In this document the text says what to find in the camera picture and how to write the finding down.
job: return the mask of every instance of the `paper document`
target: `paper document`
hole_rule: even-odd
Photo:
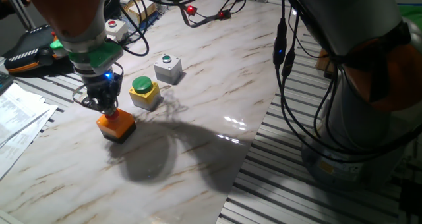
[[[6,93],[9,93],[9,95],[6,99],[2,100],[2,97]],[[5,109],[5,111],[9,110],[11,115],[8,115],[7,117],[16,115],[16,110],[20,113],[17,116],[22,117],[21,119],[15,118],[16,122],[13,124],[13,126],[15,126],[13,129],[16,130],[16,128],[24,125],[13,134],[12,129],[9,127],[10,121],[3,119],[3,116],[0,118],[0,125],[7,128],[9,134],[12,134],[3,144],[0,144],[1,180],[24,153],[25,149],[32,143],[43,126],[47,123],[48,119],[54,114],[57,106],[44,103],[45,99],[42,98],[42,96],[27,92],[16,84],[13,84],[2,96],[0,96],[0,101],[8,103],[9,107]],[[4,108],[3,105],[4,104],[0,102],[0,111]],[[29,119],[26,119],[27,117],[32,118],[32,120],[25,124],[25,122],[29,121]]]
[[[41,98],[16,84],[0,96],[0,147],[47,111],[42,103],[34,103]]]

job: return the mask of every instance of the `black and yellow device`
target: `black and yellow device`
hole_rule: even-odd
[[[57,39],[49,25],[26,32],[17,44],[3,56],[5,68],[10,74],[26,72],[40,66],[52,65],[58,59],[50,44]]]

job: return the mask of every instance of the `red button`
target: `red button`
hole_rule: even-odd
[[[116,21],[115,21],[115,20],[110,20],[110,21],[108,22],[108,26],[110,26],[110,27],[116,27],[116,26],[117,26],[117,23],[116,23]]]

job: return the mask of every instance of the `green button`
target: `green button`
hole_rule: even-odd
[[[138,94],[145,94],[152,90],[151,79],[147,76],[140,76],[133,80],[132,87]]]
[[[52,48],[52,50],[63,49],[63,45],[61,44],[60,40],[55,40],[53,43],[50,44],[50,48]]]
[[[169,55],[164,55],[163,56],[163,63],[170,63],[171,62],[171,57]]]

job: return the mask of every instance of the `red light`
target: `red light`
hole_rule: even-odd
[[[189,16],[194,16],[196,14],[197,8],[194,6],[188,6],[186,12]]]

